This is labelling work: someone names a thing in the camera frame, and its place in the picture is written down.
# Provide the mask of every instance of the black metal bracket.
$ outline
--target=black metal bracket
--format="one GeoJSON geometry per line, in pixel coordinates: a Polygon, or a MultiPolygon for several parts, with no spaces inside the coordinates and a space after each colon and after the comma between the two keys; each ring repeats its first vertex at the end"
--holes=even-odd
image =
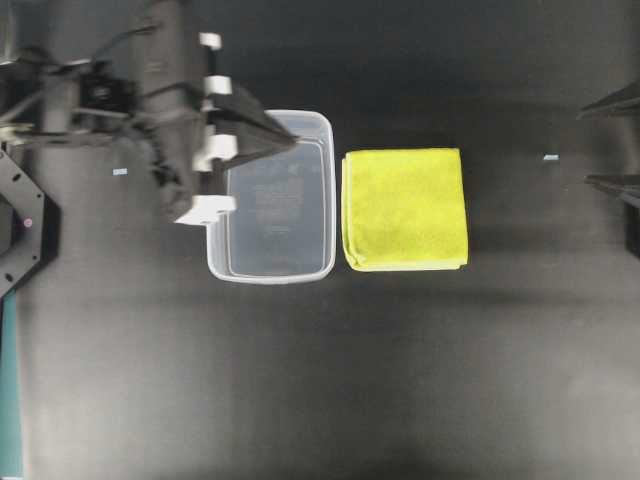
{"type": "Polygon", "coordinates": [[[45,195],[27,174],[0,150],[0,194],[19,219],[13,245],[0,255],[0,298],[42,259],[45,195]]]}

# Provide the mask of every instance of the folded yellow microfiber cloth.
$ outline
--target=folded yellow microfiber cloth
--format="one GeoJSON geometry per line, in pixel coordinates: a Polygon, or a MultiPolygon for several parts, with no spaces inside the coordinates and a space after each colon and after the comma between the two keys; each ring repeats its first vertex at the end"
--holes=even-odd
{"type": "Polygon", "coordinates": [[[466,265],[460,151],[348,153],[342,162],[342,242],[347,261],[360,271],[466,265]]]}

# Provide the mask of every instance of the green mat edge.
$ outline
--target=green mat edge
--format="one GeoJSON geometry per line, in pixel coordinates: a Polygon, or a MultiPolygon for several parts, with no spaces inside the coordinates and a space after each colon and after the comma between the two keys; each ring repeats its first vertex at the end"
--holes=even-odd
{"type": "Polygon", "coordinates": [[[22,435],[18,400],[16,302],[4,299],[0,346],[0,477],[22,477],[22,435]]]}

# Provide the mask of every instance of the clear plastic container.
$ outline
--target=clear plastic container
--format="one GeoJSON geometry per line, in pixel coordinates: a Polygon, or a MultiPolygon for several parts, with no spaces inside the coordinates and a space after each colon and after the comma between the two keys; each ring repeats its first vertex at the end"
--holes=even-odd
{"type": "Polygon", "coordinates": [[[333,133],[319,113],[268,112],[299,144],[227,172],[237,210],[207,226],[211,272],[231,282],[286,284],[324,278],[336,254],[333,133]]]}

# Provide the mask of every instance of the black table surface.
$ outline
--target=black table surface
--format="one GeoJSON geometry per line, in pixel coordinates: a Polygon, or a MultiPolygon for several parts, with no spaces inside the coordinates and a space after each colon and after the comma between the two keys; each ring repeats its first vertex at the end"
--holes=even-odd
{"type": "MultiPolygon", "coordinates": [[[[132,3],[25,3],[23,36],[82,57],[132,3]]],[[[338,237],[321,282],[224,283],[131,152],[44,151],[27,167],[62,218],[57,258],[17,296],[26,476],[637,478],[640,262],[622,205],[582,180],[636,172],[638,130],[575,116],[640,73],[640,4],[199,9],[267,107],[329,118],[337,165],[460,147],[470,264],[358,273],[338,237]]],[[[130,73],[129,49],[115,58],[130,73]]]]}

